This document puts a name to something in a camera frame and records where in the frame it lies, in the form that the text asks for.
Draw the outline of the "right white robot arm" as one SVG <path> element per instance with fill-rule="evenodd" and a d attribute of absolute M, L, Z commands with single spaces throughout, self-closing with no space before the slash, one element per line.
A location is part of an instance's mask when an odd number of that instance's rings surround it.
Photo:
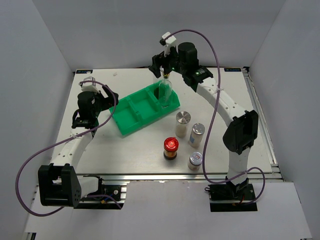
<path fill-rule="evenodd" d="M 259 115 L 238 105 L 214 79 L 213 74 L 199 64 L 198 51 L 191 42 L 179 45 L 160 40 L 165 50 L 152 57 L 149 70 L 156 78 L 171 72 L 181 74 L 183 81 L 203 97 L 221 116 L 227 127 L 222 141 L 229 152 L 226 175 L 226 195 L 236 200 L 249 184 L 247 166 L 249 153 L 258 136 Z"/>

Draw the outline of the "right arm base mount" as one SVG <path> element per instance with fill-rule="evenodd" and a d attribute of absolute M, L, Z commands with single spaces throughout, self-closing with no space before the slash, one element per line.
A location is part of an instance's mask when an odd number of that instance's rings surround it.
<path fill-rule="evenodd" d="M 257 212 L 256 198 L 252 184 L 233 195 L 227 184 L 210 184 L 204 188 L 209 195 L 210 211 L 212 213 L 227 212 Z"/>

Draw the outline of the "glass bottle gold black pourer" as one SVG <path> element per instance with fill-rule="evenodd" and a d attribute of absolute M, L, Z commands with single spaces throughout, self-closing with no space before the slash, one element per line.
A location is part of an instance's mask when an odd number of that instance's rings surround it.
<path fill-rule="evenodd" d="M 162 74 L 158 85 L 158 101 L 163 108 L 170 105 L 172 95 L 172 83 L 169 80 L 170 74 Z"/>

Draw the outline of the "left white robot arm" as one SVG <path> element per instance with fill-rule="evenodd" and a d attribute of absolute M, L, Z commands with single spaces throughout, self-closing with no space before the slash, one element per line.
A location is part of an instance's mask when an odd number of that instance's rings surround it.
<path fill-rule="evenodd" d="M 76 168 L 99 125 L 101 112 L 116 106 L 119 95 L 107 87 L 103 96 L 96 87 L 85 88 L 77 96 L 78 108 L 72 116 L 70 140 L 49 165 L 38 170 L 40 202 L 43 206 L 76 208 L 87 195 L 99 200 L 106 187 L 98 176 L 77 176 Z"/>

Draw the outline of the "glass bottle with dark bottom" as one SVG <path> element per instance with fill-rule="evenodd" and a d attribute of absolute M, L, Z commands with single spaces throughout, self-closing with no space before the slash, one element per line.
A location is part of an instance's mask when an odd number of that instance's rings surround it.
<path fill-rule="evenodd" d="M 164 77 L 162 75 L 160 75 L 159 78 L 153 76 L 153 85 L 154 85 L 153 94 L 159 101 L 163 101 L 166 95 L 166 87 L 163 80 L 164 80 Z"/>

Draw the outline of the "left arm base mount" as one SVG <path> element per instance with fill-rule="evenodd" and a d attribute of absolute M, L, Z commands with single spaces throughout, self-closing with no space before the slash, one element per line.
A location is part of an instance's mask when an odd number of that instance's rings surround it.
<path fill-rule="evenodd" d="M 128 182 L 107 180 L 102 176 L 98 179 L 97 190 L 84 196 L 76 209 L 82 210 L 120 210 L 126 199 Z"/>

